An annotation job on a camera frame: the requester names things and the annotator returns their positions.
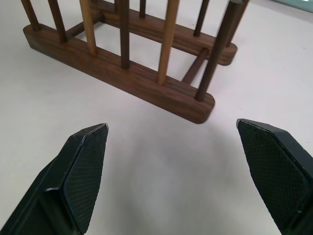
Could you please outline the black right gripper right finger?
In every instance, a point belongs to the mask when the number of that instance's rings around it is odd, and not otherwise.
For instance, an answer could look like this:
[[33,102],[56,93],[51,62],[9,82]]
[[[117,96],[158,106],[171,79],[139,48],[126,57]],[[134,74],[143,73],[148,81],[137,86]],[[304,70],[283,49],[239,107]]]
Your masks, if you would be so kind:
[[240,118],[252,180],[281,235],[313,235],[313,157],[286,130]]

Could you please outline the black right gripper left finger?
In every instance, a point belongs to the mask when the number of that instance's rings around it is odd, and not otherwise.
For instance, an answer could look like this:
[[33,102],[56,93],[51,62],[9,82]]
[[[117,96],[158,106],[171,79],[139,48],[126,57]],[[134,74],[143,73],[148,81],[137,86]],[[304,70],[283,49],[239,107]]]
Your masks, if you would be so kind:
[[71,135],[37,175],[0,235],[84,235],[99,193],[109,127]]

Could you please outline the wooden dowel rack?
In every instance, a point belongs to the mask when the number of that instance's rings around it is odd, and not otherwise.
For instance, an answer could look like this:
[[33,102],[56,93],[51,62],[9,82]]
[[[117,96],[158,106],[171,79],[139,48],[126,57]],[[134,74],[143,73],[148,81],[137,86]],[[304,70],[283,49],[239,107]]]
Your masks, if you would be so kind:
[[[167,0],[165,19],[129,8],[129,0],[79,0],[83,20],[65,29],[57,0],[48,0],[55,28],[40,24],[30,0],[21,0],[30,24],[30,47],[70,67],[195,124],[207,121],[215,100],[207,92],[217,65],[231,64],[232,39],[249,0],[228,0],[217,36],[201,32],[209,0],[196,27],[176,23],[179,0]],[[157,70],[131,61],[130,34],[161,43]]]

